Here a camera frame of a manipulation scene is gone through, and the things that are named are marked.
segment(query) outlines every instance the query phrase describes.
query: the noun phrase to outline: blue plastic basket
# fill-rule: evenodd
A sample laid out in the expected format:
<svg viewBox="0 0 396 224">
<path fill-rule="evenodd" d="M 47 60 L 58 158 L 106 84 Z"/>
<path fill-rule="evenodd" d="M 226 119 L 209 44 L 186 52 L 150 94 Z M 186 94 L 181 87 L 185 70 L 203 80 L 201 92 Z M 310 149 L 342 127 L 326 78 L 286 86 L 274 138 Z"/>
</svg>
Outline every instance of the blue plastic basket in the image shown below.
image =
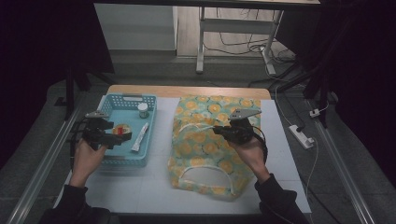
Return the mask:
<svg viewBox="0 0 396 224">
<path fill-rule="evenodd" d="M 141 103 L 148 104 L 146 119 L 139 117 L 137 106 Z M 108 94 L 98 109 L 109 115 L 107 120 L 113 121 L 114 126 L 124 123 L 132 128 L 131 140 L 108 149 L 102 164 L 110 168 L 146 166 L 157 111 L 157 97 L 148 94 Z M 131 148 L 146 123 L 148 123 L 148 130 L 141 141 L 140 149 L 137 152 L 132 151 Z"/>
</svg>

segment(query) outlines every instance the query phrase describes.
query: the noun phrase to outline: hand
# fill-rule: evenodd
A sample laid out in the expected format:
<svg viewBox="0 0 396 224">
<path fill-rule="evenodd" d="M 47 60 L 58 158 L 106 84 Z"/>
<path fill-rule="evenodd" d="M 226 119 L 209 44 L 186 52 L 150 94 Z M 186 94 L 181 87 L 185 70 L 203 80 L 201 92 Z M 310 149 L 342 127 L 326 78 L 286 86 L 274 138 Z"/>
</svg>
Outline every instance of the hand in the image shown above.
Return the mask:
<svg viewBox="0 0 396 224">
<path fill-rule="evenodd" d="M 90 174 L 92 174 L 102 162 L 106 149 L 107 146 L 101 146 L 95 151 L 81 138 L 76 147 L 73 174 L 70 178 L 69 185 L 84 188 Z"/>
<path fill-rule="evenodd" d="M 253 171 L 260 183 L 266 181 L 270 176 L 264 163 L 264 153 L 262 143 L 255 137 L 243 145 L 228 142 L 238 153 L 241 160 Z"/>
</svg>

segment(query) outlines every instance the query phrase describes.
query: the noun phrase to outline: table surface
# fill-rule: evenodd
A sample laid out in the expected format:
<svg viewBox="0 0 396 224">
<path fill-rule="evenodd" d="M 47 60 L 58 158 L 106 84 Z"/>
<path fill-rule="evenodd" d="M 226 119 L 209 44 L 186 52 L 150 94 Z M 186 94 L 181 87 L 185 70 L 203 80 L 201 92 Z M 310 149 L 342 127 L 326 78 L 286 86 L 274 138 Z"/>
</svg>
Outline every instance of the table surface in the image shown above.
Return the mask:
<svg viewBox="0 0 396 224">
<path fill-rule="evenodd" d="M 158 96 L 157 115 L 147 166 L 114 171 L 108 170 L 108 167 L 99 168 L 87 182 L 90 190 L 86 197 L 91 206 L 105 207 L 118 214 L 259 214 L 260 199 L 254 189 L 254 179 L 250 181 L 241 196 L 232 200 L 174 189 L 170 184 L 166 163 L 171 151 L 172 120 L 178 97 L 186 94 L 220 94 L 262 100 L 261 126 L 270 151 L 267 167 L 275 174 L 277 181 L 284 189 L 297 191 L 297 204 L 303 212 L 310 213 L 275 102 L 271 100 L 268 90 L 115 85 L 111 86 L 107 93 L 156 94 Z"/>
</svg>

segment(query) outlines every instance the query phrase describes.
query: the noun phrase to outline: black sleeve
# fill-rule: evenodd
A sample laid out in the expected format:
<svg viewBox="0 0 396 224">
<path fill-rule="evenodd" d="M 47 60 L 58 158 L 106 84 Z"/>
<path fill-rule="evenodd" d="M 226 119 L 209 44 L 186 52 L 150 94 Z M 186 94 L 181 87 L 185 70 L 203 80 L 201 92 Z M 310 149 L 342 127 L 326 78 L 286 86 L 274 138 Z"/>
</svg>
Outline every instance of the black sleeve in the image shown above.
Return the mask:
<svg viewBox="0 0 396 224">
<path fill-rule="evenodd" d="M 297 193 L 282 189 L 273 174 L 262 184 L 256 182 L 254 187 L 259 192 L 260 210 L 268 223 L 309 224 L 295 202 Z"/>
<path fill-rule="evenodd" d="M 47 223 L 83 223 L 92 209 L 85 202 L 87 188 L 81 189 L 64 185 L 64 193 L 56 208 L 47 210 L 40 219 L 40 224 Z"/>
</svg>

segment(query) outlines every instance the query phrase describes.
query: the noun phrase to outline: yellow floral cloth bag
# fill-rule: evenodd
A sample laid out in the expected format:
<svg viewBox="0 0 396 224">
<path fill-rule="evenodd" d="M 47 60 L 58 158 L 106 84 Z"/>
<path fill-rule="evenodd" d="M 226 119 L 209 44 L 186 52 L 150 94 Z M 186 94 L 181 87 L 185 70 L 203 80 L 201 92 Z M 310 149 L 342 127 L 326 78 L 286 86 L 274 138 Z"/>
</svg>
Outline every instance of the yellow floral cloth bag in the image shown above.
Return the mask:
<svg viewBox="0 0 396 224">
<path fill-rule="evenodd" d="M 209 195 L 239 196 L 253 177 L 235 150 L 219 134 L 214 125 L 229 126 L 228 117 L 235 109 L 261 109 L 261 101 L 228 96 L 184 96 L 180 98 L 173 123 L 172 152 L 168 171 L 172 186 Z M 260 114 L 248 118 L 260 128 Z M 190 169 L 212 168 L 227 175 L 227 186 L 208 186 L 183 179 Z"/>
</svg>

